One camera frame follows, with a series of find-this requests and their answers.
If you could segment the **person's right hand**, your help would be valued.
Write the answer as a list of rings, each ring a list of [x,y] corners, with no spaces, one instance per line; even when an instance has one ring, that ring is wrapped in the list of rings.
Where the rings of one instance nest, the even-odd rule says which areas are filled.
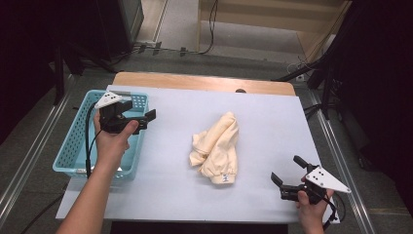
[[[322,218],[327,208],[327,203],[324,200],[321,200],[316,205],[312,205],[307,193],[299,191],[296,208],[298,209],[300,223],[304,229],[322,228]]]

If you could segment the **black cabinet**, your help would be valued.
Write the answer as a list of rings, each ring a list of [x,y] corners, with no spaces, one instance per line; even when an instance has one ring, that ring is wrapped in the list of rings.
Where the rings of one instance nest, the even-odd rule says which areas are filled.
[[[141,0],[96,0],[107,57],[129,53],[144,20]]]

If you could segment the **wooden shelf unit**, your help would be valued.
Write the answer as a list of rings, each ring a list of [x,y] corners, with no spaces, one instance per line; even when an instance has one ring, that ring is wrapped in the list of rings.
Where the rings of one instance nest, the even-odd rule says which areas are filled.
[[[353,0],[218,0],[218,22],[297,32],[306,61],[336,34]]]

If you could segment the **black curtain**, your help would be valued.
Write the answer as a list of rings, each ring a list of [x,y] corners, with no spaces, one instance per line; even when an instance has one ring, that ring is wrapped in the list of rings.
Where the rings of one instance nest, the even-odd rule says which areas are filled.
[[[413,216],[413,0],[353,0],[345,25],[340,99],[367,137],[360,154]]]
[[[0,0],[0,144],[53,86],[56,49],[93,0]]]

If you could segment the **black metal stand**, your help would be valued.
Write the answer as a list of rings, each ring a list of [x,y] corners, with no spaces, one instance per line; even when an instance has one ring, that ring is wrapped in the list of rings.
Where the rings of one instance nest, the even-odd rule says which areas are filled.
[[[335,107],[335,105],[329,101],[331,88],[333,86],[333,76],[335,73],[333,63],[334,53],[328,49],[327,52],[316,61],[310,63],[304,62],[303,65],[297,70],[281,78],[275,78],[273,79],[273,82],[289,82],[293,78],[311,71],[312,74],[307,82],[307,87],[310,90],[314,90],[318,88],[320,84],[323,84],[323,90],[320,103],[304,108],[305,116],[308,120],[310,120],[317,111],[320,111],[322,116],[326,120],[329,120],[328,110]]]
[[[67,67],[73,74],[82,75],[84,71],[84,65],[82,64],[80,57],[86,57],[91,60],[98,67],[104,70],[116,73],[113,66],[104,62],[97,55],[93,54],[90,50],[87,50],[80,45],[73,42],[57,42],[54,48],[55,57],[55,81],[56,81],[56,96],[54,105],[60,103],[65,94],[65,85],[63,77],[63,64],[66,63]]]

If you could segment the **white table board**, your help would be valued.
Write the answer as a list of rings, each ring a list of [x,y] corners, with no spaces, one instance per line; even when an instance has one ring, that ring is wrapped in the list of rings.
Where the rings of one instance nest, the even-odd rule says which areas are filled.
[[[271,181],[297,185],[296,155],[319,163],[296,96],[146,88],[157,117],[144,134],[135,178],[113,182],[105,216],[120,220],[292,223],[298,215]],[[192,136],[231,111],[240,130],[234,183],[216,185],[189,163]]]

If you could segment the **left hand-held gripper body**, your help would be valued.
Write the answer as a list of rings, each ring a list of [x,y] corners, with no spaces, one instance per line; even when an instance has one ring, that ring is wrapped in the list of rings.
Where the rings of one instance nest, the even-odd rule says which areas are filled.
[[[94,108],[99,111],[100,128],[109,134],[119,134],[130,121],[136,121],[138,127],[133,132],[138,135],[141,130],[146,130],[148,123],[143,116],[126,117],[124,113],[119,111],[119,103],[125,102],[124,98],[112,92],[106,92],[100,100],[94,105]]]

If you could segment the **light blue plastic basket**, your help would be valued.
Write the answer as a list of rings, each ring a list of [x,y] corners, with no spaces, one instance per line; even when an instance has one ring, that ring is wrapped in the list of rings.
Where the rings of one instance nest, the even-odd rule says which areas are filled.
[[[65,173],[71,177],[86,177],[93,171],[97,158],[93,117],[98,111],[94,105],[106,92],[91,90],[85,95],[54,161],[55,172]],[[122,96],[124,100],[133,100],[132,110],[124,113],[126,117],[143,116],[150,111],[146,94],[115,94]],[[144,134],[145,130],[141,130],[138,135],[133,134],[130,137],[130,148],[123,155],[121,165],[114,175],[115,178],[134,179]]]

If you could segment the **cream sweatshirt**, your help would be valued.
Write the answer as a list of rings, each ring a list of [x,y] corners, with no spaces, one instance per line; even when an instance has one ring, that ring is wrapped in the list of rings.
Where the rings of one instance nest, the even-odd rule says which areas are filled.
[[[192,136],[189,162],[213,184],[233,184],[238,173],[236,145],[239,124],[232,112],[223,114],[209,129]]]

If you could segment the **person's left hand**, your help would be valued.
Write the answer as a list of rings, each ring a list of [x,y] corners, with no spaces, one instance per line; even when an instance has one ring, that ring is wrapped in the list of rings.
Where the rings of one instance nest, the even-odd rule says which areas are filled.
[[[137,121],[130,121],[119,134],[105,132],[99,123],[100,114],[94,115],[94,129],[96,132],[97,159],[95,170],[116,172],[121,164],[124,153],[130,148],[129,137],[138,127]]]

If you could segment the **metal floor rail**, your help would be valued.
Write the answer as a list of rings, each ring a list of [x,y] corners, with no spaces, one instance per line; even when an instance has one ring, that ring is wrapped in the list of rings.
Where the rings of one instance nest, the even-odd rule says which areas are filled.
[[[331,127],[330,121],[324,117],[321,110],[317,112],[317,116],[338,173],[342,181],[351,189],[351,192],[347,194],[347,197],[349,199],[351,210],[355,215],[360,232],[361,234],[376,234],[374,225],[357,189],[355,180],[353,179],[352,173],[347,165],[345,156]]]
[[[155,25],[155,31],[152,37],[152,41],[153,42],[157,42],[159,35],[160,35],[160,31],[162,28],[162,24],[166,15],[166,11],[168,8],[168,4],[169,4],[169,0],[157,0],[159,2],[159,14],[156,20],[156,25]]]
[[[42,98],[0,145],[0,180],[7,180],[4,186],[0,184],[0,229],[69,99],[70,94],[66,94],[57,104],[49,104]]]

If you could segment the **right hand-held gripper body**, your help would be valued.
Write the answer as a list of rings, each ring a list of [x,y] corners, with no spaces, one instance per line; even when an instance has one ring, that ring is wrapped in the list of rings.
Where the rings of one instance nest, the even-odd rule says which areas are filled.
[[[326,190],[351,193],[352,190],[321,166],[307,164],[305,166],[305,182],[300,185],[284,185],[280,183],[280,193],[283,200],[298,201],[298,192],[305,191],[311,205],[316,205],[326,197]]]

